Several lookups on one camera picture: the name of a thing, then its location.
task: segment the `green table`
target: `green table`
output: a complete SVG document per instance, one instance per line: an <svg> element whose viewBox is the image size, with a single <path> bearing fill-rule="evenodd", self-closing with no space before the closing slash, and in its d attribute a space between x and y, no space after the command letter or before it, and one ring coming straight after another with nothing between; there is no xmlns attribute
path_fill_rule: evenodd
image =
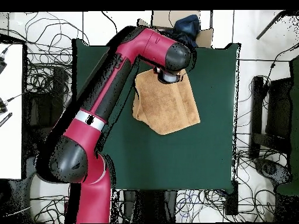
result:
<svg viewBox="0 0 299 224"><path fill-rule="evenodd" d="M88 47L77 40L78 91L107 50L108 47ZM201 123L173 134L158 135L132 117L134 77L151 67L141 61L139 68L132 70L119 98L120 104L126 102L123 111L103 147L103 153L109 154L114 162L116 188L232 192L232 130L239 45L196 50L196 66L188 76ZM119 111L120 106L116 106L109 122Z"/></svg>

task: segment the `floor tile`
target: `floor tile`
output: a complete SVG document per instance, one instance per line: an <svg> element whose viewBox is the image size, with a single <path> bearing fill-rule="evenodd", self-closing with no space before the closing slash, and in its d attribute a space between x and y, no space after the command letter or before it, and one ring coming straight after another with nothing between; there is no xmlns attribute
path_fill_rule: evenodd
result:
<svg viewBox="0 0 299 224"><path fill-rule="evenodd" d="M240 58L274 60L276 55L299 42L299 20L284 17L257 40L259 33L280 10L235 10L234 43L241 43ZM291 60L299 50L286 52L278 60Z"/></svg>
<svg viewBox="0 0 299 224"><path fill-rule="evenodd" d="M233 10L213 11L213 40L212 48L225 48L232 43Z"/></svg>
<svg viewBox="0 0 299 224"><path fill-rule="evenodd" d="M210 16L211 16L211 11L209 10L201 10L199 12L200 30L205 30L210 28Z"/></svg>
<svg viewBox="0 0 299 224"><path fill-rule="evenodd" d="M137 19L151 23L151 10L147 11L108 11L104 12L115 22L119 32L126 26L136 26ZM84 33L91 46L105 46L116 34L114 24L101 11L84 12Z"/></svg>
<svg viewBox="0 0 299 224"><path fill-rule="evenodd" d="M29 47L34 53L37 53L39 48L47 50L47 46L59 47L51 48L50 51L52 52L61 51L62 48L71 48L71 39L82 38L82 12L38 12L31 14L13 12L9 14L9 29L17 31L31 42L38 43L37 46L31 45ZM9 33L13 37L20 38L13 31Z"/></svg>

